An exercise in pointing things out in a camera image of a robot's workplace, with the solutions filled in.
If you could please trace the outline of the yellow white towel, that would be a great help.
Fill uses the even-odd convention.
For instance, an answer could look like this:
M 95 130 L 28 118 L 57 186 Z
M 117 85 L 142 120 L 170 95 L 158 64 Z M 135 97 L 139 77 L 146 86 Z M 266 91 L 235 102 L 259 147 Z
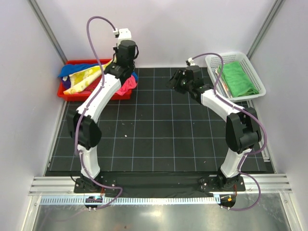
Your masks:
M 84 92 L 94 81 L 99 80 L 102 70 L 98 66 L 74 73 L 64 78 L 70 78 L 71 88 L 64 90 L 64 95 L 73 95 Z

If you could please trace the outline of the green towel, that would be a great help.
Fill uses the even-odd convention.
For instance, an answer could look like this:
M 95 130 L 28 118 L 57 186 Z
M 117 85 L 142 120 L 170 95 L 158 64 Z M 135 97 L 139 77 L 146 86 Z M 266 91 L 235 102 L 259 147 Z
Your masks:
M 232 97 L 242 97 L 259 94 L 248 75 L 244 72 L 238 61 L 224 64 L 218 67 L 222 70 L 221 78 L 230 90 Z

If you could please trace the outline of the printed rabbit towel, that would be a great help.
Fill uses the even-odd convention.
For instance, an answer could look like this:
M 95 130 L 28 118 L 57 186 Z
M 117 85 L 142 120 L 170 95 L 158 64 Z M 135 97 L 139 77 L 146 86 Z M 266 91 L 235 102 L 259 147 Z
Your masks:
M 221 75 L 221 77 L 220 77 L 219 79 L 220 79 L 220 82 L 221 82 L 221 84 L 222 84 L 222 86 L 223 86 L 223 88 L 224 88 L 224 91 L 225 91 L 225 93 L 227 94 L 227 96 L 228 96 L 229 98 L 232 98 L 232 94 L 231 94 L 231 92 L 230 92 L 230 90 L 229 90 L 227 84 L 226 84 L 226 83 L 224 82 L 224 80 L 223 80 L 223 75 Z

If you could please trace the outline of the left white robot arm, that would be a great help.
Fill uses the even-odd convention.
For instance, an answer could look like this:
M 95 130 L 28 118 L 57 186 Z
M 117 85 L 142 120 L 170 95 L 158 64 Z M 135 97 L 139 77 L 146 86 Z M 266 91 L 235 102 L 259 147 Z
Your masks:
M 76 110 L 67 113 L 67 125 L 74 139 L 74 151 L 81 163 L 80 177 L 75 180 L 75 193 L 98 193 L 102 183 L 97 146 L 102 132 L 97 124 L 112 96 L 131 77 L 139 55 L 136 42 L 123 40 L 115 48 L 114 59 L 106 67 L 99 65 L 101 80 L 92 94 Z

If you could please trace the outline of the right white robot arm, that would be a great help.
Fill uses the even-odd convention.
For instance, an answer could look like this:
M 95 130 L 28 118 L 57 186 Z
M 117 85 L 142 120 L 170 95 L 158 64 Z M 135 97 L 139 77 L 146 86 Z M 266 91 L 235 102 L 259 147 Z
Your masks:
M 218 169 L 216 182 L 222 191 L 231 190 L 239 181 L 241 167 L 259 143 L 262 135 L 257 114 L 253 108 L 243 108 L 229 100 L 204 83 L 201 68 L 197 65 L 177 69 L 166 84 L 178 93 L 189 93 L 192 99 L 211 109 L 226 123 L 225 141 L 228 151 L 225 160 Z

